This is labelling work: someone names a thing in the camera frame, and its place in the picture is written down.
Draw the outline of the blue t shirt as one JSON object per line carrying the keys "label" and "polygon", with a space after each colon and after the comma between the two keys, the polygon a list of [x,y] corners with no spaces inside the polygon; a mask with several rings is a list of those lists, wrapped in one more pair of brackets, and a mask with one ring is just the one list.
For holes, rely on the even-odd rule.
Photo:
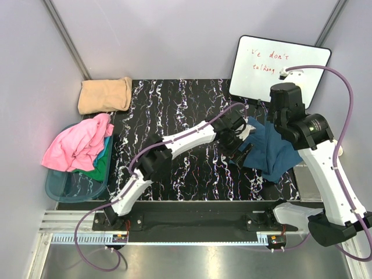
{"label": "blue t shirt", "polygon": [[258,169],[264,179],[278,183],[285,172],[302,162],[302,158],[292,144],[276,132],[273,123],[265,121],[261,124],[250,116],[248,124],[254,126],[256,131],[238,148],[243,151],[249,144],[253,145],[245,156],[243,166]]}

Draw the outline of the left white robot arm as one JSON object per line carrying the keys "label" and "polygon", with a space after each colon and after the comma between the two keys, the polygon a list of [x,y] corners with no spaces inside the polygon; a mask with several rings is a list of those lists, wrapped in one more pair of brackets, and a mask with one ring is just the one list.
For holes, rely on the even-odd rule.
{"label": "left white robot arm", "polygon": [[105,223],[113,230],[125,225],[135,201],[152,183],[160,181],[178,155],[203,144],[217,142],[218,150],[241,168],[252,149],[249,144],[240,146],[256,128],[239,112],[206,119],[194,127],[177,134],[149,137],[145,148],[137,154],[128,167],[130,178],[120,192],[103,209]]}

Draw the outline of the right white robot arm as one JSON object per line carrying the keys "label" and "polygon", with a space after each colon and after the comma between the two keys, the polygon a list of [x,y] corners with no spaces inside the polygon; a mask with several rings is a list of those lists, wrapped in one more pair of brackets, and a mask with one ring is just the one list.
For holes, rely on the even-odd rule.
{"label": "right white robot arm", "polygon": [[334,165],[334,136],[320,114],[307,114],[301,88],[279,83],[270,88],[268,120],[306,163],[321,195],[324,207],[312,209],[280,201],[264,215],[269,230],[284,224],[310,232],[318,244],[327,247],[345,242],[371,227],[368,212],[353,192],[340,164]]}

